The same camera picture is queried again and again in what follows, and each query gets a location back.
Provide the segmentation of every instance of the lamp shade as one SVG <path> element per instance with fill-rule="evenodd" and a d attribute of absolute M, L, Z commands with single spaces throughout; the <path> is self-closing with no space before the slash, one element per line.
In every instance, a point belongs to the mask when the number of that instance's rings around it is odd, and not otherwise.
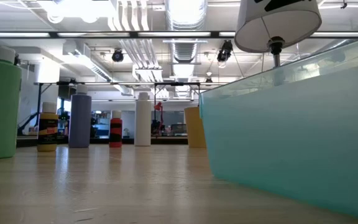
<path fill-rule="evenodd" d="M 264 53 L 270 40 L 279 37 L 289 47 L 320 25 L 316 0 L 242 0 L 234 41 L 243 51 Z"/>

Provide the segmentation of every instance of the wooden floor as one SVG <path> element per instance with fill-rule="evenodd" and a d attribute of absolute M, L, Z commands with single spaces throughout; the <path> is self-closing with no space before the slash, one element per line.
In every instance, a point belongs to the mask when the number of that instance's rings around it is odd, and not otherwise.
<path fill-rule="evenodd" d="M 358 223 L 215 179 L 205 149 L 94 145 L 0 160 L 1 223 Z"/>

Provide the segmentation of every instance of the lamp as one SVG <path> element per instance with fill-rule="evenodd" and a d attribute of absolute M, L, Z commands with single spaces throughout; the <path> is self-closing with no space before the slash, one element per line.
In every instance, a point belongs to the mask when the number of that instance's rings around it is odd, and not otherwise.
<path fill-rule="evenodd" d="M 274 55 L 319 29 L 321 16 L 316 0 L 242 0 L 234 41 L 246 52 Z"/>

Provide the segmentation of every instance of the red cylinder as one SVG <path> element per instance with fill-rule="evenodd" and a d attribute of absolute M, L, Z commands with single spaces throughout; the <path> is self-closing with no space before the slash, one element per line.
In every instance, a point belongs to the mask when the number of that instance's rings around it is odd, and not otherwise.
<path fill-rule="evenodd" d="M 110 120 L 110 147 L 122 146 L 122 120 L 113 118 Z"/>

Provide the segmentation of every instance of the bottle cap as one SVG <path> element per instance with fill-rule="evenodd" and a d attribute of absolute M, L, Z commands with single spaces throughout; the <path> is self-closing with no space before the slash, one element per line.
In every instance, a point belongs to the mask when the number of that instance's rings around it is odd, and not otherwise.
<path fill-rule="evenodd" d="M 112 118 L 120 118 L 121 119 L 121 111 L 113 111 Z"/>
<path fill-rule="evenodd" d="M 77 85 L 77 94 L 87 94 L 88 93 L 88 87 L 86 85 Z"/>
<path fill-rule="evenodd" d="M 146 92 L 141 92 L 139 93 L 139 100 L 148 100 L 149 99 L 149 94 Z"/>
<path fill-rule="evenodd" d="M 43 113 L 56 113 L 56 103 L 42 102 Z"/>
<path fill-rule="evenodd" d="M 9 47 L 0 46 L 0 61 L 8 62 L 13 65 L 15 62 L 16 51 Z"/>

